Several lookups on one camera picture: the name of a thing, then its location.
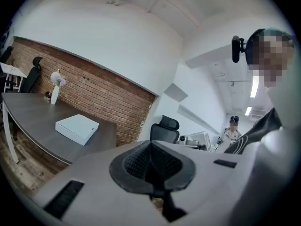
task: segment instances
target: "desk leg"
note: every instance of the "desk leg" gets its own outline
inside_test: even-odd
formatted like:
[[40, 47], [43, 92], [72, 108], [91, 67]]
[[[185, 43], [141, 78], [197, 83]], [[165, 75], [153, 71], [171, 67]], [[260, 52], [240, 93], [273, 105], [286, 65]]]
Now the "desk leg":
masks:
[[5, 84], [4, 84], [4, 92], [5, 92], [6, 88], [7, 88], [7, 87], [6, 87], [6, 81], [8, 80], [8, 77], [9, 77], [9, 74], [7, 73], [7, 74], [6, 74], [6, 79], [5, 79]]
[[20, 92], [20, 88], [21, 88], [21, 85], [22, 85], [22, 80], [23, 80], [23, 77], [21, 77], [21, 80], [20, 80], [20, 84], [19, 84], [19, 90], [18, 90], [18, 92]]
[[10, 150], [10, 153], [11, 153], [15, 163], [18, 163], [19, 160], [18, 160], [16, 151], [14, 149], [14, 144], [13, 144], [13, 141], [11, 140], [11, 135], [10, 135], [10, 130], [9, 130], [8, 111], [7, 111], [7, 108], [6, 108], [6, 105], [4, 102], [2, 104], [2, 109], [3, 109], [2, 114], [3, 114], [3, 124], [4, 124], [6, 141], [8, 142], [9, 150]]

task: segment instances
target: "vase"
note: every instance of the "vase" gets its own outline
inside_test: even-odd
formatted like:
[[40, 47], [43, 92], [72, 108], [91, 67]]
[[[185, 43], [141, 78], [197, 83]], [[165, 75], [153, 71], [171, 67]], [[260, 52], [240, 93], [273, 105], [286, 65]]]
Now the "vase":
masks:
[[56, 103], [59, 91], [60, 91], [60, 87], [59, 86], [55, 86], [55, 88], [52, 91], [52, 95], [51, 95], [51, 104], [54, 105]]

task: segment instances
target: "red brick wall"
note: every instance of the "red brick wall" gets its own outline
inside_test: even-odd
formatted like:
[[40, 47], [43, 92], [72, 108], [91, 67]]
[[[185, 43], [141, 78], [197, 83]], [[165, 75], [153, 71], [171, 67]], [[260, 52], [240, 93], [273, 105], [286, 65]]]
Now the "red brick wall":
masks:
[[136, 142], [155, 99], [150, 92], [86, 60], [30, 40], [16, 38], [7, 61], [25, 74], [32, 60], [40, 61], [42, 75], [34, 92], [52, 90], [50, 75], [60, 69], [66, 85], [59, 99], [94, 116], [117, 124], [117, 146]]

